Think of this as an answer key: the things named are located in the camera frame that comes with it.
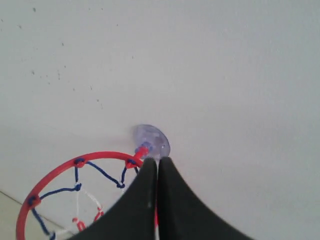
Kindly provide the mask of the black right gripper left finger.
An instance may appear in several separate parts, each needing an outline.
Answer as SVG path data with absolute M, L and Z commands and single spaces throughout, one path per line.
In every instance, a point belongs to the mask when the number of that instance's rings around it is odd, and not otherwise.
M 120 199 L 99 220 L 71 239 L 154 240 L 157 180 L 157 164 L 148 158 Z

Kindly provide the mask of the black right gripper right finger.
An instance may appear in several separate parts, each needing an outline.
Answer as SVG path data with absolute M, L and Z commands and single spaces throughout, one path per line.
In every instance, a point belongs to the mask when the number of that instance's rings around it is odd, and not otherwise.
M 210 210 L 187 185 L 173 161 L 158 165 L 157 218 L 161 240 L 250 240 Z

